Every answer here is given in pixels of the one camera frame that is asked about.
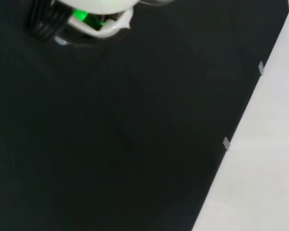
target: white robot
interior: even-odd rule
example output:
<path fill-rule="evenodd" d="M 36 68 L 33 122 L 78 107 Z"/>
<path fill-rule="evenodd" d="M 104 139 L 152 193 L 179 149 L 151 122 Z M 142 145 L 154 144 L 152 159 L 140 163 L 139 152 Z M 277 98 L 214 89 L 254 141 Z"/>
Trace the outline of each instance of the white robot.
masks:
<path fill-rule="evenodd" d="M 131 28 L 136 4 L 160 6 L 172 0 L 33 0 L 26 24 L 36 39 L 61 45 L 101 45 Z"/>

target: black surface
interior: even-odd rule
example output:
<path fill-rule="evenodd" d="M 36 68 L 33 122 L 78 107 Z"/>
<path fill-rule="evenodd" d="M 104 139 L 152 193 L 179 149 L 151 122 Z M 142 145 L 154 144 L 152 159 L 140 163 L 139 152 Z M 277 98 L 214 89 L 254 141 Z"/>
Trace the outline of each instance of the black surface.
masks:
<path fill-rule="evenodd" d="M 0 1 L 0 231 L 189 231 L 285 0 L 139 9 L 120 44 L 40 44 Z"/>

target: black board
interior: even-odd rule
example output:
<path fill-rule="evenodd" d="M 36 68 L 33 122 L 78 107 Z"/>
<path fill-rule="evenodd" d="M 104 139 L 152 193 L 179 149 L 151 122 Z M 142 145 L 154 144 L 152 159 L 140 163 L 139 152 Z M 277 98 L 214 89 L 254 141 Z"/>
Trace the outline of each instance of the black board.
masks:
<path fill-rule="evenodd" d="M 137 8 L 100 48 L 41 44 L 0 1 L 0 231 L 190 231 L 289 12 Z"/>

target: white plastic casing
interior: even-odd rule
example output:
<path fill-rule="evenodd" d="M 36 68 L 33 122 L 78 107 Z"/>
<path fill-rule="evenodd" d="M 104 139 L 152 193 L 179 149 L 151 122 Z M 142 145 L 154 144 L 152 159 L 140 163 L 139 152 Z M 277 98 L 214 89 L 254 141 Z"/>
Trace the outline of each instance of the white plastic casing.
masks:
<path fill-rule="evenodd" d="M 139 0 L 59 0 L 73 8 L 93 14 L 113 14 L 133 7 Z"/>

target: green light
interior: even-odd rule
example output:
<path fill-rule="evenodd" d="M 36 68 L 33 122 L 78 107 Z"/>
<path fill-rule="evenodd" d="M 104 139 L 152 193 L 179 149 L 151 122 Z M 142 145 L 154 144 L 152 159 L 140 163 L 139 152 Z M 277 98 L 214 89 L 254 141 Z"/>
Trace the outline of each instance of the green light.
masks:
<path fill-rule="evenodd" d="M 82 10 L 75 10 L 73 15 L 77 17 L 79 20 L 84 21 L 85 18 L 88 16 L 88 12 L 82 11 Z"/>
<path fill-rule="evenodd" d="M 105 24 L 104 22 L 99 21 L 96 16 L 82 10 L 75 10 L 73 15 L 80 21 L 92 26 L 94 29 L 99 30 Z"/>

